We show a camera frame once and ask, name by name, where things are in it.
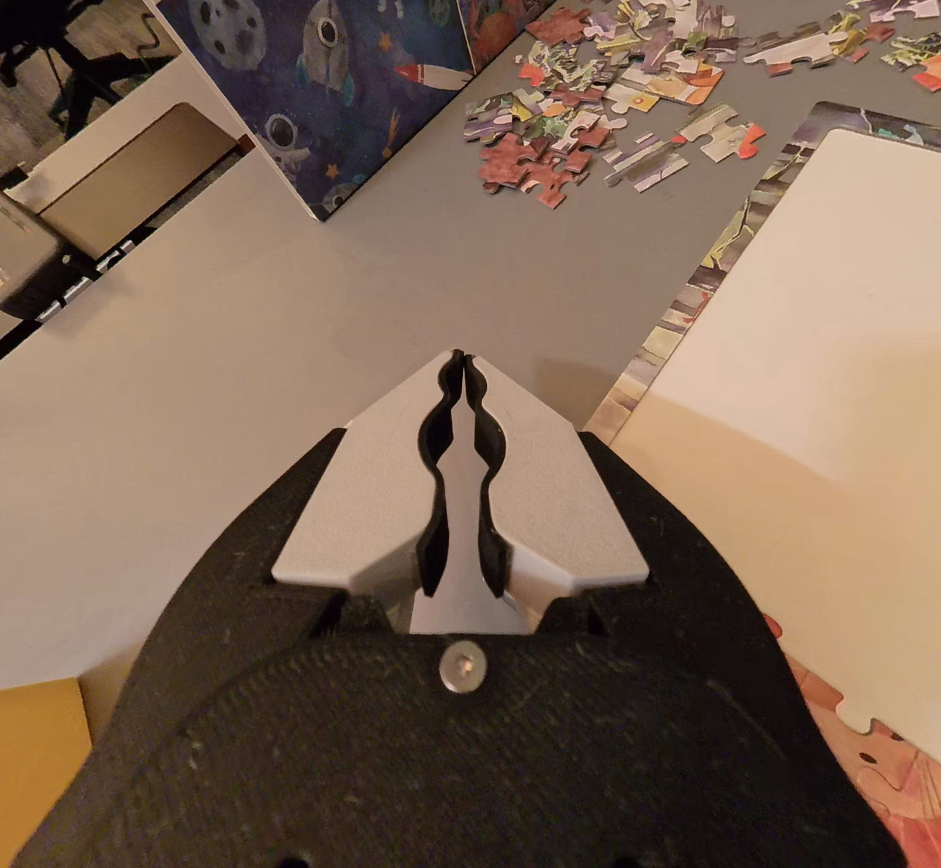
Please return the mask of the black office chair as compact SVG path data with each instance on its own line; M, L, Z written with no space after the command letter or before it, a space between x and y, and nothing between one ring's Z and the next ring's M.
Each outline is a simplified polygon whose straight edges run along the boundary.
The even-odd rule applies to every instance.
M142 0L2 0L2 150L63 142L179 49Z

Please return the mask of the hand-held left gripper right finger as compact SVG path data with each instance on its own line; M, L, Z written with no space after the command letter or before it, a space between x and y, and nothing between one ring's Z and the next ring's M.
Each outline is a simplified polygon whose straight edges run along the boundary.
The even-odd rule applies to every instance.
M560 414L482 357L465 358L481 482L482 577L521 613L601 587L644 583L649 567L583 442Z

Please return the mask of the joined orange puzzle pieces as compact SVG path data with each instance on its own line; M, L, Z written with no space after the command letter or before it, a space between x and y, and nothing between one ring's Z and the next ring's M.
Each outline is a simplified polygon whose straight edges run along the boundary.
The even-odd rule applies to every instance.
M841 721L843 699L791 657L787 661L831 752L899 843L909 866L940 865L940 765L881 722L858 733Z

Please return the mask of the white shelf unit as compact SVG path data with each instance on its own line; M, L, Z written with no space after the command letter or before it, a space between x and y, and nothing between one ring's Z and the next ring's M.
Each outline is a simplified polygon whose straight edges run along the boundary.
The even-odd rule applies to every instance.
M26 170L6 193L106 275L240 160L256 139L190 58L178 57Z

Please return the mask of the yellow box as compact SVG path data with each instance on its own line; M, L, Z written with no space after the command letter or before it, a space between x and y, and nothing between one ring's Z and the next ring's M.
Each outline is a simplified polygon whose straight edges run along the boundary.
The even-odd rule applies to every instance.
M8 867L88 757L76 678L1 692L1 865Z

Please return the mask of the pile of puzzle pieces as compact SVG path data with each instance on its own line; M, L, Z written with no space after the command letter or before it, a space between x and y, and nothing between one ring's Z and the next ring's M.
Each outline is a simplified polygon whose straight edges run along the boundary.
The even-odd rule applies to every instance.
M714 98L736 62L769 78L798 66L857 63L891 41L882 60L939 91L939 31L893 39L896 24L939 19L939 0L849 0L824 21L746 37L713 0L580 0L535 7L519 54L525 86L467 104L464 139L481 146L487 193L538 191L556 208L594 160L605 183L645 192L688 166L686 146L719 164L749 160L765 130Z

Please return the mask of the puzzle frame tray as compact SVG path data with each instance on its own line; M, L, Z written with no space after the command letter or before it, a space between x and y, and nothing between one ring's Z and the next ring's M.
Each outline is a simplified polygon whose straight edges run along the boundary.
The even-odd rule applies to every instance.
M587 429L939 763L939 125L816 104Z

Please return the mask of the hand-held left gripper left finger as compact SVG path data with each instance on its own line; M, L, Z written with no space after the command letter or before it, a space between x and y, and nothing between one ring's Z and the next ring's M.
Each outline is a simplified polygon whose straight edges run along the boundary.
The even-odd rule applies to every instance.
M443 352L349 422L274 580L377 599L437 591L450 541L438 463L464 368L463 352Z

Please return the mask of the printed puzzle storage box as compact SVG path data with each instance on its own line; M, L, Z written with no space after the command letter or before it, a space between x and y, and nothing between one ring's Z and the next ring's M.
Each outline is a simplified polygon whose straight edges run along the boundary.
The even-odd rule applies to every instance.
M323 221L554 0L150 0Z

